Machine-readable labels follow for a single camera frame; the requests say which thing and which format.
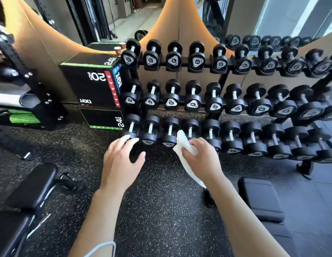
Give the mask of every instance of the hand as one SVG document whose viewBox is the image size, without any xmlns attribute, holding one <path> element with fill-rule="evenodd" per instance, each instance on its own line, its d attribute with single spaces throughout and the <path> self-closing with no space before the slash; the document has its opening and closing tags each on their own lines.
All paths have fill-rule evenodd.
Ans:
<svg viewBox="0 0 332 257">
<path fill-rule="evenodd" d="M 100 189 L 114 187 L 125 192 L 138 176 L 145 162 L 146 153 L 143 151 L 136 162 L 131 163 L 129 153 L 139 138 L 127 141 L 129 138 L 129 135 L 125 135 L 113 141 L 105 152 Z"/>
<path fill-rule="evenodd" d="M 181 148 L 181 152 L 193 173 L 206 186 L 220 176 L 224 177 L 218 154 L 211 144 L 203 138 L 192 139 L 189 143 L 197 148 L 197 156 L 192 155 L 185 148 Z"/>
</svg>

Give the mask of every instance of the person's left hand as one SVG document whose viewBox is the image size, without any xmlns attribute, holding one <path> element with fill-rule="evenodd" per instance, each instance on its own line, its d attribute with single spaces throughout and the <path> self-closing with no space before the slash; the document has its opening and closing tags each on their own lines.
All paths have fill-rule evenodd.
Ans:
<svg viewBox="0 0 332 257">
<path fill-rule="evenodd" d="M 129 153 L 139 138 L 127 141 L 129 138 L 130 135 L 125 135 L 113 141 L 105 152 L 100 189 L 114 187 L 125 192 L 138 176 L 145 162 L 146 153 L 143 151 L 136 162 L 131 163 Z"/>
</svg>

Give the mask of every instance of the floor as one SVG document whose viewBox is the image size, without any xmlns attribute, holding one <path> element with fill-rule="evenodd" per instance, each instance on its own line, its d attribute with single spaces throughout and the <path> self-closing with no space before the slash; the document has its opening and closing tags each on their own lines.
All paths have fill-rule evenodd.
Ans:
<svg viewBox="0 0 332 257">
<path fill-rule="evenodd" d="M 0 149 L 0 203 L 41 162 L 53 162 L 60 172 L 73 172 L 86 184 L 82 194 L 52 194 L 46 204 L 52 216 L 29 239 L 23 255 L 67 256 L 99 187 L 103 154 L 119 132 L 89 129 L 76 112 L 70 124 L 52 132 L 7 130 L 13 139 L 26 142 L 34 157 L 21 161 Z M 232 256 L 217 209 L 204 206 L 202 189 L 186 174 L 175 153 L 160 146 L 141 146 L 132 157 L 142 150 L 147 152 L 146 163 L 119 211 L 116 256 Z M 316 164 L 313 180 L 308 181 L 296 172 L 294 161 L 227 154 L 220 159 L 235 187 L 242 176 L 273 182 L 302 257 L 332 256 L 332 164 Z"/>
<path fill-rule="evenodd" d="M 113 39 L 113 41 L 127 41 L 129 38 L 134 38 L 137 30 L 150 31 L 158 20 L 161 11 L 162 9 L 158 4 L 149 5 L 126 19 L 117 19 L 109 25 L 109 29 L 117 35 L 117 39 Z"/>
</svg>

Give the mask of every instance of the towel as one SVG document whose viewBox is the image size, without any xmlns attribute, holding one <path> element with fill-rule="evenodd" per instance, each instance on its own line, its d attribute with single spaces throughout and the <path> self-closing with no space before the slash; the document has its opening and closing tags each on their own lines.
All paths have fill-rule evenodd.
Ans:
<svg viewBox="0 0 332 257">
<path fill-rule="evenodd" d="M 193 145 L 191 145 L 189 143 L 189 141 L 187 140 L 187 137 L 184 133 L 183 130 L 179 130 L 177 132 L 177 144 L 173 147 L 173 150 L 176 152 L 176 154 L 178 155 L 181 164 L 183 165 L 183 167 L 185 168 L 185 171 L 190 175 L 191 178 L 194 179 L 195 182 L 197 182 L 200 186 L 202 186 L 203 188 L 206 188 L 206 186 L 204 185 L 203 181 L 201 181 L 192 171 L 191 167 L 189 166 L 189 164 L 187 163 L 187 161 L 185 160 L 185 158 L 183 157 L 183 154 L 181 152 L 181 148 L 184 147 L 186 150 L 188 150 L 192 155 L 196 156 L 198 151 L 196 149 L 196 147 L 194 147 Z"/>
</svg>

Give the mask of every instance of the person's left arm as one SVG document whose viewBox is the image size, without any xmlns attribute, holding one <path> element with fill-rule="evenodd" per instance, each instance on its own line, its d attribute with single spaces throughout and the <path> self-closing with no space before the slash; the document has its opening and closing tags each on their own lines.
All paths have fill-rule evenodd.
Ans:
<svg viewBox="0 0 332 257">
<path fill-rule="evenodd" d="M 130 162 L 129 153 L 139 139 L 127 141 L 128 139 L 129 135 L 125 135 L 115 140 L 104 154 L 100 188 L 92 197 L 89 211 L 69 257 L 83 257 L 97 245 L 114 240 L 123 194 L 132 185 L 145 162 L 145 152 L 139 155 L 135 163 Z M 111 256 L 111 253 L 112 246 L 104 246 L 91 257 Z"/>
</svg>

